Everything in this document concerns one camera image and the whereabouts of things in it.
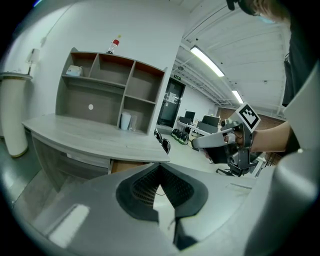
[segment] door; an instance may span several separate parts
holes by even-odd
[[[185,85],[170,78],[163,98],[157,124],[174,127]]]

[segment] white ceiling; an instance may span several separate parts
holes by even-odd
[[[230,11],[226,0],[169,0],[190,12],[172,75],[202,92],[217,106],[238,108],[231,90],[258,113],[282,118],[285,88],[283,61],[289,52],[290,30],[259,17]],[[190,52],[197,45],[223,71],[218,77]]]

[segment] white wall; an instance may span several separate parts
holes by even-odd
[[[198,119],[202,121],[204,115],[208,115],[210,110],[214,111],[212,114],[216,115],[218,107],[214,102],[191,87],[185,87],[177,115],[178,117],[184,117],[186,111],[191,111],[195,112],[194,120]]]
[[[159,69],[167,68],[151,131],[156,126],[170,73],[188,18],[187,11],[161,0],[92,0],[75,3],[57,22],[43,47],[40,40],[68,7],[44,16],[14,42],[4,70],[28,71],[25,59],[40,49],[40,61],[31,73],[33,87],[26,90],[24,119],[55,112],[62,68],[72,49],[105,53],[113,38],[122,35],[115,54]]]

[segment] person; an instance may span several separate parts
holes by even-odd
[[[234,3],[238,3],[248,15],[262,16],[290,26],[289,53],[284,60],[286,84],[282,105],[286,107],[304,85],[317,61],[316,55],[312,53],[312,48],[308,44],[306,34],[280,0],[227,0],[228,7],[232,11],[235,9]],[[243,144],[240,132],[237,132],[236,143],[240,146]],[[250,151],[289,154],[299,148],[298,140],[286,121],[271,129],[254,131]]]

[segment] door frame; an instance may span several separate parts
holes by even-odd
[[[175,113],[175,115],[174,115],[173,126],[172,126],[172,127],[171,127],[171,126],[168,126],[168,127],[171,127],[171,128],[173,128],[173,127],[175,126],[175,123],[176,123],[176,120],[177,120],[177,115],[178,115],[178,112],[179,112],[179,109],[180,109],[180,105],[181,105],[181,101],[182,101],[182,99],[183,99],[183,96],[184,96],[184,93],[185,93],[185,89],[186,89],[186,85],[185,85],[185,84],[183,84],[182,82],[180,82],[179,80],[177,80],[177,79],[175,79],[175,78],[173,78],[173,77],[171,77],[171,76],[170,76],[170,78],[169,78],[168,84],[167,84],[166,89],[165,89],[165,94],[164,94],[163,99],[162,99],[162,104],[161,104],[161,109],[160,109],[160,112],[159,112],[158,119],[156,120],[156,124],[158,125],[158,121],[159,121],[159,119],[160,119],[160,117],[161,117],[161,115],[162,115],[162,112],[163,112],[163,110],[164,110],[164,106],[165,106],[165,102],[166,102],[166,101],[165,101],[165,98],[167,97],[167,94],[168,94],[168,91],[169,91],[169,84],[170,84],[172,81],[174,81],[174,82],[177,83],[178,85],[181,85],[181,86],[183,87],[183,89],[182,89],[182,93],[181,93],[180,100],[179,100],[179,102],[178,102],[178,107],[177,107],[177,109],[176,109],[176,113]]]

